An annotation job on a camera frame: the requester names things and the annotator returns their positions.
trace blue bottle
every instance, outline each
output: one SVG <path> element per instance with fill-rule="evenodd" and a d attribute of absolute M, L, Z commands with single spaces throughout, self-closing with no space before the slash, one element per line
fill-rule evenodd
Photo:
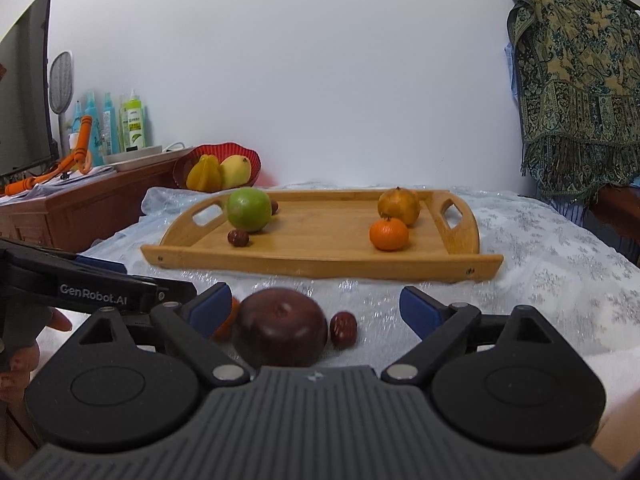
<path fill-rule="evenodd" d="M 109 154 L 120 153 L 120 139 L 118 137 L 118 120 L 116 109 L 111 101 L 111 92 L 104 95 L 104 110 L 102 111 L 102 127 L 104 128 L 104 140 L 110 145 Z"/>
<path fill-rule="evenodd" d="M 86 93 L 86 110 L 85 115 L 91 116 L 93 122 L 91 124 L 91 137 L 89 138 L 89 151 L 93 159 L 92 166 L 102 166 L 102 139 L 100 138 L 100 123 L 98 121 L 98 108 L 95 106 L 95 94 L 93 90 Z"/>
<path fill-rule="evenodd" d="M 82 105 L 80 101 L 76 101 L 76 108 L 74 109 L 74 123 L 71 126 L 71 132 L 73 134 L 80 133 L 80 123 L 82 122 Z"/>

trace finger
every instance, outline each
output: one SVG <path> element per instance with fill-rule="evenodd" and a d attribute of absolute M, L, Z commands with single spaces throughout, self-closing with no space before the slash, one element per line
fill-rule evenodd
<path fill-rule="evenodd" d="M 28 348 L 21 348 L 11 357 L 10 367 L 15 372 L 31 372 L 38 367 L 40 362 L 40 347 L 34 344 Z"/>
<path fill-rule="evenodd" d="M 12 388 L 7 391 L 0 392 L 0 400 L 11 404 L 12 402 L 18 402 L 24 397 L 24 389 Z"/>
<path fill-rule="evenodd" d="M 0 392 L 11 391 L 15 388 L 25 389 L 31 380 L 30 372 L 7 372 L 0 375 Z"/>
<path fill-rule="evenodd" d="M 48 326 L 54 330 L 60 330 L 60 332 L 69 332 L 74 327 L 68 317 L 62 314 L 62 312 L 53 307 L 49 308 L 51 309 L 51 322 Z"/>

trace paisley scarf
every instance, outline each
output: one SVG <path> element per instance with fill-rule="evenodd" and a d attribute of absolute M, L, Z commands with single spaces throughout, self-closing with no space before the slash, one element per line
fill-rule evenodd
<path fill-rule="evenodd" d="M 522 173 L 590 198 L 640 174 L 640 16 L 621 0 L 514 0 Z"/>

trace orange tool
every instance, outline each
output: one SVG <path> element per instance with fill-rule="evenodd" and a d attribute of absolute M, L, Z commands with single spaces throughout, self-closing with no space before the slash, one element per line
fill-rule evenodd
<path fill-rule="evenodd" d="M 91 170 L 91 152 L 89 148 L 89 138 L 91 137 L 92 118 L 89 115 L 82 117 L 80 123 L 80 132 L 78 133 L 78 143 L 71 153 L 60 161 L 58 167 L 41 176 L 30 176 L 18 182 L 12 182 L 4 187 L 4 194 L 7 196 L 16 195 L 28 189 L 33 189 L 36 184 L 43 184 L 52 178 L 57 177 L 65 171 L 70 171 L 74 166 L 78 167 L 78 171 L 87 174 Z"/>

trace table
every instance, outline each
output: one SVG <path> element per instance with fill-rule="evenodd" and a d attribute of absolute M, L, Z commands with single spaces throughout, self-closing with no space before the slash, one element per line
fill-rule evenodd
<path fill-rule="evenodd" d="M 0 205 L 0 236 L 70 253 L 138 221 L 151 187 L 175 188 L 174 160 L 89 180 L 46 198 Z"/>

